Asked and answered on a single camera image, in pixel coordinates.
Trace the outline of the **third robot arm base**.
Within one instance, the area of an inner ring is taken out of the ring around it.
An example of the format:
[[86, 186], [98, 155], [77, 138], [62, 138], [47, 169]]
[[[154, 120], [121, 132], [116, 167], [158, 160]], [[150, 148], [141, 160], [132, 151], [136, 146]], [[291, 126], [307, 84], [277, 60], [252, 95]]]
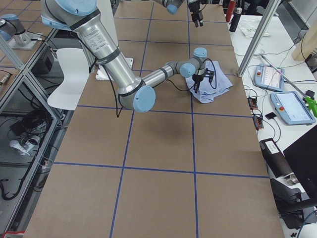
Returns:
[[38, 41], [37, 35], [28, 32], [12, 13], [0, 17], [0, 35], [14, 50], [31, 50]]

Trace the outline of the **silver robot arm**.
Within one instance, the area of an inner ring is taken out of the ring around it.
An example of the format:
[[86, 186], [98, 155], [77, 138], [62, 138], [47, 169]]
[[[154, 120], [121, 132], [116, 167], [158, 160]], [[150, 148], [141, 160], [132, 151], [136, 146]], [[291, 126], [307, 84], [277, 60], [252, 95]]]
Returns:
[[165, 7], [166, 10], [172, 15], [174, 15], [179, 10], [183, 2], [186, 2], [195, 27], [202, 27], [204, 25], [203, 13], [201, 10], [201, 0], [154, 0], [154, 2]]
[[49, 27], [75, 32], [83, 45], [91, 51], [109, 77], [118, 86], [115, 93], [122, 107], [144, 113], [152, 109], [156, 100], [154, 87], [180, 74], [194, 81], [198, 92], [200, 83], [216, 79], [215, 70], [206, 67], [207, 50], [196, 48], [187, 61], [171, 61], [144, 78], [136, 76], [101, 20], [95, 0], [43, 0], [42, 22]]

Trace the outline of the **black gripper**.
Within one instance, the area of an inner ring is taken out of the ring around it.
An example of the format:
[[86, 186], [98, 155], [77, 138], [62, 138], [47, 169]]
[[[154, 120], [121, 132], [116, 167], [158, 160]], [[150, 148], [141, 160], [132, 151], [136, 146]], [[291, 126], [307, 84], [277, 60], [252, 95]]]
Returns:
[[200, 10], [201, 1], [200, 0], [187, 0], [187, 6], [190, 10], [192, 21], [195, 24], [195, 27], [202, 27], [203, 24], [203, 14]]
[[194, 92], [197, 93], [200, 87], [200, 83], [203, 81], [204, 78], [208, 79], [209, 83], [212, 83], [213, 78], [215, 76], [214, 70], [209, 70], [208, 68], [204, 68], [199, 70], [198, 73], [193, 75], [194, 81]]

